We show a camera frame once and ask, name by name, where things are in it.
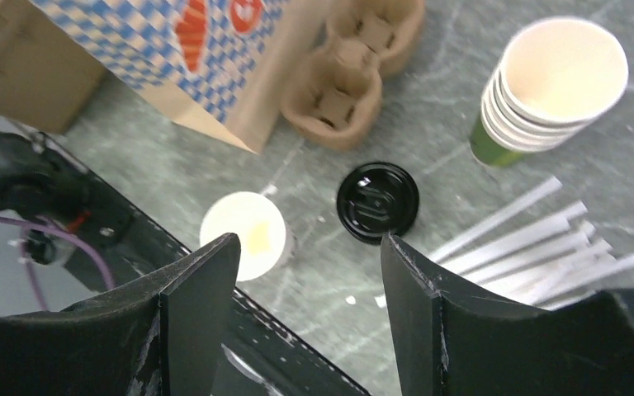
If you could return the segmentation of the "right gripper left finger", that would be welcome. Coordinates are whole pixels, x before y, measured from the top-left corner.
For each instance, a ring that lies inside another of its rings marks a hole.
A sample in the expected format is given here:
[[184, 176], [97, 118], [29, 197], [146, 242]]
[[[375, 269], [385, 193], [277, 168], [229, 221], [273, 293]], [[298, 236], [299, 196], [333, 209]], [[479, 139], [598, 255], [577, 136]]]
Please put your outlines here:
[[60, 312], [0, 317], [0, 395], [208, 395], [241, 253], [233, 233]]

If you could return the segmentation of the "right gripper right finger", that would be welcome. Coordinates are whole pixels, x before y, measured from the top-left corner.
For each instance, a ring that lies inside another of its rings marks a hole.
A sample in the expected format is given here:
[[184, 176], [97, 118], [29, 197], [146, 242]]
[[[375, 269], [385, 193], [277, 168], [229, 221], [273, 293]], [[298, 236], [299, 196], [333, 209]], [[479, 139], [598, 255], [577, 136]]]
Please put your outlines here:
[[393, 234], [381, 241], [381, 270], [405, 395], [634, 395], [634, 289], [538, 309]]

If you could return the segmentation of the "single white paper cup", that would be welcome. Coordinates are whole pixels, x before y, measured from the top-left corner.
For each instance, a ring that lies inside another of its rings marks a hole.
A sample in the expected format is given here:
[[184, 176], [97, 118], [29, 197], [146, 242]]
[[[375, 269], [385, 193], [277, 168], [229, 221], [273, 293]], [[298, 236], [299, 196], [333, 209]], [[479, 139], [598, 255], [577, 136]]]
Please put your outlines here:
[[225, 233], [239, 237], [238, 282], [255, 281], [286, 265], [294, 256], [296, 238], [281, 211], [266, 196], [237, 191], [218, 199], [205, 213], [199, 243]]

